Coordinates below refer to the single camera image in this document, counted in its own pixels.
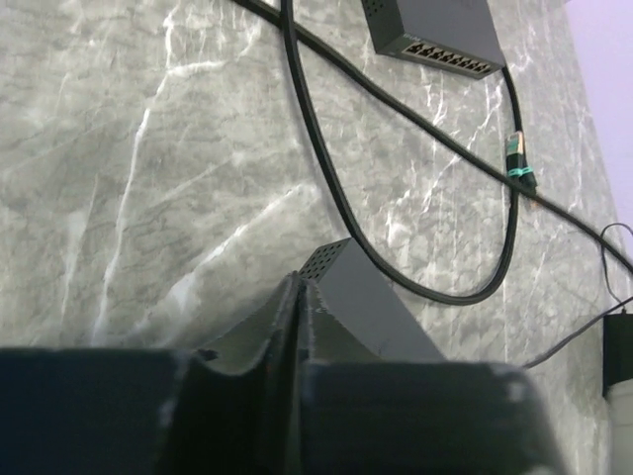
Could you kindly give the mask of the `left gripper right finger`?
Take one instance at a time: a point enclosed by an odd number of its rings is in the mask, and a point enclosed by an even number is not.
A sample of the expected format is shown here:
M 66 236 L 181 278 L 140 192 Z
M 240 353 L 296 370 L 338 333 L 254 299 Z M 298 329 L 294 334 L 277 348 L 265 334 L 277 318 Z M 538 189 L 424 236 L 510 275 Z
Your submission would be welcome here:
M 361 472 L 360 416 L 351 378 L 376 355 L 335 317 L 307 282 L 299 304 L 298 430 L 305 474 Z

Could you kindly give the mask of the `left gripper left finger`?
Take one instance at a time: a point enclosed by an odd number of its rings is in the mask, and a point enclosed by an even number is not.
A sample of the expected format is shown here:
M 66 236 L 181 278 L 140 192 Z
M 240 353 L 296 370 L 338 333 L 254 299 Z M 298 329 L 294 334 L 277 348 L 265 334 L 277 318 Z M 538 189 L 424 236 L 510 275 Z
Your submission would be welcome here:
M 294 404 L 300 279 L 213 339 L 182 405 L 185 474 L 281 474 Z

